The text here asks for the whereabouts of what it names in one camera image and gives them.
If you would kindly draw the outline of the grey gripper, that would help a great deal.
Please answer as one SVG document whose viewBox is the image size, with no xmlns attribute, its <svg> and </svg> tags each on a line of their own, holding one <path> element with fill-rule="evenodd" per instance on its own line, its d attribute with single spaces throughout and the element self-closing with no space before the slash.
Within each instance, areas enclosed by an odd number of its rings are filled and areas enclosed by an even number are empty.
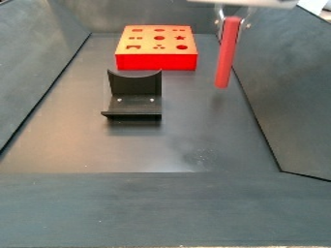
<svg viewBox="0 0 331 248">
<path fill-rule="evenodd" d="M 241 21 L 241 31 L 251 28 L 251 19 L 258 9 L 262 8 L 278 8 L 278 9 L 293 9 L 299 0 L 187 0 L 189 2 L 213 3 L 215 5 L 217 20 L 215 25 L 218 28 L 217 36 L 219 42 L 222 41 L 223 27 L 226 21 L 225 5 L 246 6 L 246 14 Z"/>
</svg>

